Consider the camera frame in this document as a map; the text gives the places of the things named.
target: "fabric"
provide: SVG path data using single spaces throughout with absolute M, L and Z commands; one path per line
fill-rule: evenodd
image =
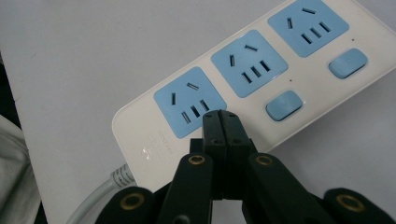
M 35 223 L 39 205 L 23 133 L 0 116 L 0 223 Z

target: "blue square socket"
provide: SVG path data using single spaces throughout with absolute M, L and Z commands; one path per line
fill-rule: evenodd
M 213 54 L 212 63 L 239 97 L 249 96 L 288 70 L 285 60 L 256 30 Z
M 201 127 L 206 112 L 227 107 L 199 67 L 193 67 L 156 91 L 154 99 L 178 138 Z
M 303 58 L 349 29 L 349 25 L 320 0 L 297 0 L 272 16 L 268 23 Z

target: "white table surface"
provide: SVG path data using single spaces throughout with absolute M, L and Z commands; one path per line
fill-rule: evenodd
M 1 0 L 0 50 L 49 223 L 125 163 L 111 132 L 122 106 L 281 2 Z M 394 0 L 359 2 L 396 30 Z M 272 153 L 312 193 L 354 189 L 396 218 L 395 86 L 393 71 Z M 239 211 L 215 203 L 213 223 L 243 223 Z

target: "gray cord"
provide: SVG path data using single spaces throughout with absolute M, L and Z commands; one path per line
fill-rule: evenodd
M 110 178 L 99 188 L 94 190 L 84 202 L 76 209 L 73 215 L 67 220 L 67 224 L 78 224 L 85 215 L 96 205 L 104 196 L 113 189 L 123 189 L 126 186 L 136 186 L 134 176 L 127 164 L 111 173 Z

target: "blue switch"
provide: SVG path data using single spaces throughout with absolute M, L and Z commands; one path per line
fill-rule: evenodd
M 346 78 L 363 68 L 368 59 L 358 49 L 350 49 L 329 64 L 329 69 L 338 78 Z
M 275 121 L 281 121 L 301 108 L 303 101 L 294 91 L 285 91 L 266 107 L 268 115 Z

